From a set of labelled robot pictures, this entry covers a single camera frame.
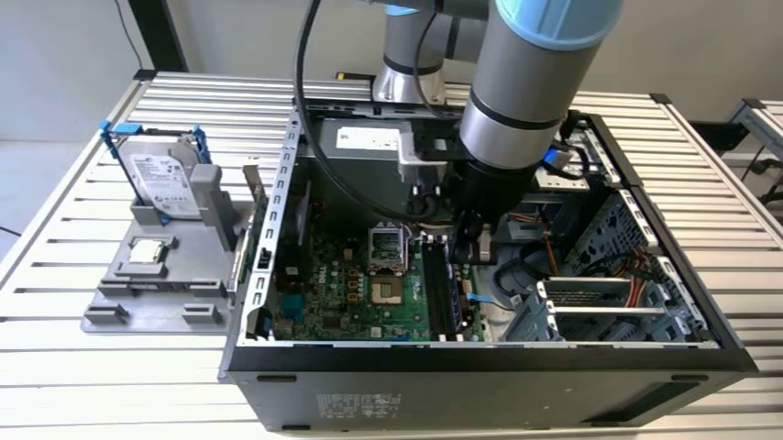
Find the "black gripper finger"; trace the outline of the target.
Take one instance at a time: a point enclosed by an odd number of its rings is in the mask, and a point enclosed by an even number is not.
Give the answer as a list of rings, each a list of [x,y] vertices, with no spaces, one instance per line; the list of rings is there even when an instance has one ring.
[[[461,212],[455,217],[451,230],[451,262],[478,264],[481,262],[481,215],[477,212]]]
[[[495,251],[493,242],[493,229],[490,224],[482,226],[478,238],[479,263],[490,265],[495,263]]]

